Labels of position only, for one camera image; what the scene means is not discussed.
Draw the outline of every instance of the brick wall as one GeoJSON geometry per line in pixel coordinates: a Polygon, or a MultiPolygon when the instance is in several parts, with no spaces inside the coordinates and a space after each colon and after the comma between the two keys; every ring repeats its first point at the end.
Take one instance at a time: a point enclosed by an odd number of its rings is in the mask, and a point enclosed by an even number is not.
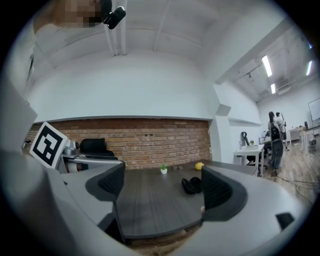
{"type": "MultiPolygon", "coordinates": [[[[211,159],[209,124],[180,119],[87,119],[51,122],[69,139],[104,138],[107,149],[123,160],[127,170],[158,168],[211,159]]],[[[41,124],[27,139],[33,141],[41,124]]]]}

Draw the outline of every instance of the whiteboard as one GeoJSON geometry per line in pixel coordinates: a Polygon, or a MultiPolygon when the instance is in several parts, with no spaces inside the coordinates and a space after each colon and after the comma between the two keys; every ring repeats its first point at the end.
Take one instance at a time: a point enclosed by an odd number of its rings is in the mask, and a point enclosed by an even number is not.
{"type": "Polygon", "coordinates": [[[311,120],[314,121],[320,119],[320,98],[309,102],[308,106],[311,113],[311,120]]]}

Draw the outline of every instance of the ceiling spotlight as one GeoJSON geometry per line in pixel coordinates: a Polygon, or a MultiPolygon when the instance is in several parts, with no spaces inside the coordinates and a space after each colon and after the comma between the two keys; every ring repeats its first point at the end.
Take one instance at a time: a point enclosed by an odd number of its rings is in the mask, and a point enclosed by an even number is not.
{"type": "Polygon", "coordinates": [[[264,55],[262,57],[262,62],[264,64],[264,67],[265,67],[265,71],[266,71],[266,74],[268,77],[271,77],[272,76],[272,71],[271,71],[271,67],[270,67],[270,63],[269,63],[269,60],[268,60],[268,57],[267,55],[264,55]]]}
{"type": "Polygon", "coordinates": [[[309,64],[308,64],[308,69],[306,70],[306,75],[309,76],[310,74],[310,71],[311,71],[311,65],[312,65],[312,60],[309,61],[309,64]]]}
{"type": "Polygon", "coordinates": [[[274,83],[271,84],[271,92],[272,92],[272,94],[276,93],[276,85],[274,83]]]}

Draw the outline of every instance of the pair of black shoes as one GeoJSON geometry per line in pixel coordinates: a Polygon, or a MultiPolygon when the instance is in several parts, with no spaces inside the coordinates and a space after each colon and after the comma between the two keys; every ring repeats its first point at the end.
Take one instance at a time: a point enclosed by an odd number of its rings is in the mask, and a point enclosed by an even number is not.
{"type": "Polygon", "coordinates": [[[202,192],[201,179],[198,177],[193,177],[190,179],[190,181],[187,181],[185,178],[183,178],[181,180],[181,184],[184,191],[189,195],[202,192]]]}

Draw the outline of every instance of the white sleeve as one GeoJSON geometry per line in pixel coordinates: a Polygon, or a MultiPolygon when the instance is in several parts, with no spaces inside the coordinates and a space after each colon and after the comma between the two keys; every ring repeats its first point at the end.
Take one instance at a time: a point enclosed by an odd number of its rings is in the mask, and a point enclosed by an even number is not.
{"type": "Polygon", "coordinates": [[[3,67],[4,75],[23,98],[35,43],[34,20],[31,19],[16,38],[3,67]]]}

